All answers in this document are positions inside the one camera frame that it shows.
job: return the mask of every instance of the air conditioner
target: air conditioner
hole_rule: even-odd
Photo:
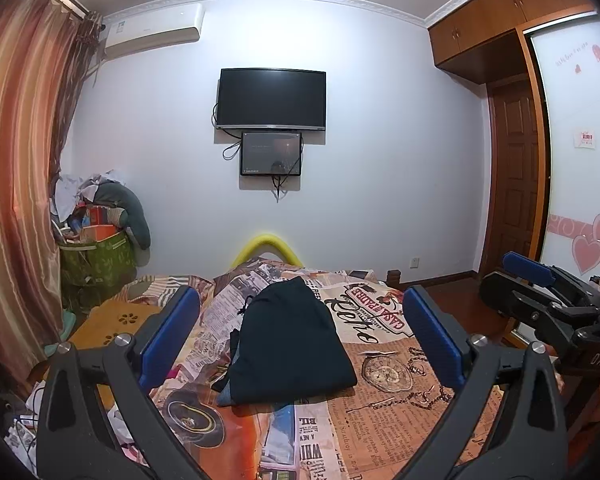
[[[142,50],[200,39],[205,9],[201,4],[186,4],[151,10],[109,24],[105,43],[106,59]]]

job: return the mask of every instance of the small monitor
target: small monitor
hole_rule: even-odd
[[[244,132],[240,149],[242,176],[299,176],[300,133]]]

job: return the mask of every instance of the wooden floor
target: wooden floor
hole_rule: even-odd
[[[486,306],[478,296],[480,282],[474,278],[427,287],[440,309],[452,314],[469,334],[480,333],[499,342],[507,319]]]

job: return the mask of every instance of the metal screw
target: metal screw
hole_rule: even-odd
[[[546,346],[544,346],[541,342],[539,341],[533,341],[531,343],[531,349],[536,353],[536,354],[544,354],[546,352]]]
[[[69,350],[71,350],[71,343],[68,341],[64,341],[58,345],[58,353],[66,354]]]
[[[482,334],[473,334],[469,341],[471,341],[471,344],[474,346],[487,346],[489,343],[487,336]]]
[[[118,334],[113,341],[118,346],[126,346],[131,343],[131,334]]]

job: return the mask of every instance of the blue clamp pad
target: blue clamp pad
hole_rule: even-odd
[[[466,382],[464,371],[470,358],[466,332],[421,286],[404,293],[402,312],[440,383],[457,392]]]
[[[148,394],[164,382],[199,315],[200,296],[193,288],[187,287],[141,354],[138,383],[144,393]]]
[[[509,252],[502,258],[502,267],[507,272],[539,286],[552,286],[555,276],[551,269],[521,254]]]

